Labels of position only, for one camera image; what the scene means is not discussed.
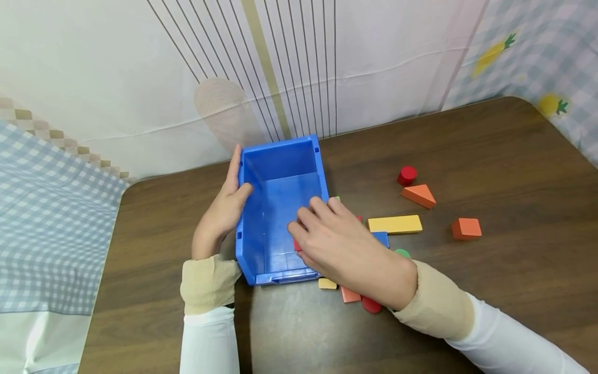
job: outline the checkered cloth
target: checkered cloth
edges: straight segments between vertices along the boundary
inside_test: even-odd
[[[90,315],[127,186],[0,121],[0,313]]]
[[[482,54],[516,33],[481,74]],[[598,166],[598,7],[595,0],[491,0],[443,109],[497,96],[568,102],[548,119]]]

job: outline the blue block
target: blue block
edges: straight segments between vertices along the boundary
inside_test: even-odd
[[[328,187],[316,135],[243,150],[239,185],[254,187],[236,230],[235,253],[250,285],[307,281],[319,277],[297,256],[286,225],[297,210]]]
[[[390,248],[390,243],[388,241],[388,232],[373,232],[372,235],[374,235],[374,237],[376,239],[378,239],[378,241],[380,243],[382,243],[382,245],[385,245],[386,248]]]

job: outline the red round block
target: red round block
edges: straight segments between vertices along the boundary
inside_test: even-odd
[[[405,166],[404,168],[401,169],[401,173],[399,173],[399,177],[396,179],[396,181],[401,186],[406,187],[406,186],[410,186],[416,177],[417,177],[417,170],[415,170],[415,168],[413,166]]]
[[[374,314],[379,313],[382,310],[382,305],[367,296],[361,296],[361,306],[363,306],[366,311]]]

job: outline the foam block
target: foam block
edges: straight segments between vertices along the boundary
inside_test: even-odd
[[[323,290],[336,290],[337,284],[327,278],[318,279],[318,287]]]
[[[451,228],[453,236],[457,240],[472,240],[482,236],[482,229],[477,218],[457,218]]]
[[[396,181],[401,186],[410,186],[417,177],[417,170],[413,166],[405,166],[401,169]]]
[[[411,255],[406,250],[402,250],[402,249],[399,248],[399,249],[395,250],[395,252],[398,253],[398,254],[400,254],[401,256],[407,258],[407,259],[411,258]]]
[[[363,306],[366,311],[374,314],[379,313],[382,310],[382,305],[367,296],[361,297],[361,306]]]
[[[418,203],[419,205],[425,206],[427,209],[432,209],[434,205],[436,205],[436,200],[426,184],[405,187],[403,191],[401,191],[401,196]]]
[[[388,232],[373,232],[372,235],[374,235],[374,237],[378,239],[378,241],[382,243],[382,245],[384,245],[386,248],[390,248],[390,243],[388,241]]]
[[[388,234],[409,234],[421,232],[422,222],[417,214],[397,217],[370,218],[370,232],[388,232]]]
[[[361,301],[360,294],[353,292],[346,287],[340,286],[340,293],[343,295],[343,301],[345,304]]]

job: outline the small yellow block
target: small yellow block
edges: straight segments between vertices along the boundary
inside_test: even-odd
[[[318,287],[323,290],[336,290],[337,284],[330,279],[320,278],[318,279]]]
[[[385,231],[389,234],[409,234],[422,231],[422,222],[417,214],[397,217],[370,218],[370,232]]]

